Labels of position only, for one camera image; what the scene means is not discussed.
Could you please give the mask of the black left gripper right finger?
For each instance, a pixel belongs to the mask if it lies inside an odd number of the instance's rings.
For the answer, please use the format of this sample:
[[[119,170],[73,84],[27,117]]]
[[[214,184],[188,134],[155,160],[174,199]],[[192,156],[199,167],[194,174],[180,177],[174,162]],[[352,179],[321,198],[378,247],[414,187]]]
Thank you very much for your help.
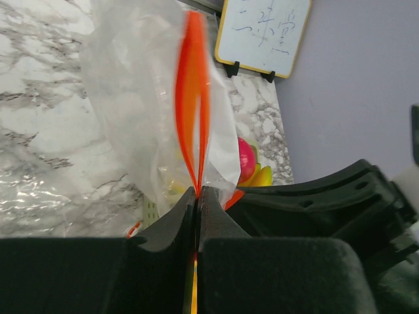
[[[204,187],[198,207],[199,313],[375,313],[361,262],[331,238],[248,235]]]

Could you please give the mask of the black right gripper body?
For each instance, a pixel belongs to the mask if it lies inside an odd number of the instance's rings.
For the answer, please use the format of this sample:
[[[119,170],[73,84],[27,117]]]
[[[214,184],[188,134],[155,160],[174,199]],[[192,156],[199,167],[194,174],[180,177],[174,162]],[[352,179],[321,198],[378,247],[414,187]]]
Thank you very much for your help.
[[[418,312],[412,209],[392,179],[365,160],[314,181],[246,187],[228,209],[253,237],[331,237],[361,260],[381,313]]]

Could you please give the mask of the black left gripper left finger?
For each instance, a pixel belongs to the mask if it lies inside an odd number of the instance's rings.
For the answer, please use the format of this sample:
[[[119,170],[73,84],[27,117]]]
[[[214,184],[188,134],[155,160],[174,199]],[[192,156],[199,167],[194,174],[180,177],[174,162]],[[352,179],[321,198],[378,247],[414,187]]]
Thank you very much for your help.
[[[131,238],[1,240],[2,313],[189,313],[195,193]]]

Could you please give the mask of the red toy apple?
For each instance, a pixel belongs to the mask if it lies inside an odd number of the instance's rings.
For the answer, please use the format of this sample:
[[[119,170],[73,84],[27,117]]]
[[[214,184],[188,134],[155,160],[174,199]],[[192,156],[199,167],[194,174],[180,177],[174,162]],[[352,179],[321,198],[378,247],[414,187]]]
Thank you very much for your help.
[[[253,175],[256,167],[256,156],[251,145],[241,137],[238,138],[238,148],[240,157],[240,177],[238,183],[242,184]]]

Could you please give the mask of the clear orange-zip bag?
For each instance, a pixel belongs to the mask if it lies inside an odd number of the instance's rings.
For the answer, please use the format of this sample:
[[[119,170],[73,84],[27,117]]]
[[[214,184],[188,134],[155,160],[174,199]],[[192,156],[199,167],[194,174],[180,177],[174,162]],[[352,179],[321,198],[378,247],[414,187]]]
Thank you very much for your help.
[[[155,217],[204,186],[225,206],[240,176],[238,136],[206,17],[177,1],[93,1],[92,19],[80,52],[86,93]]]

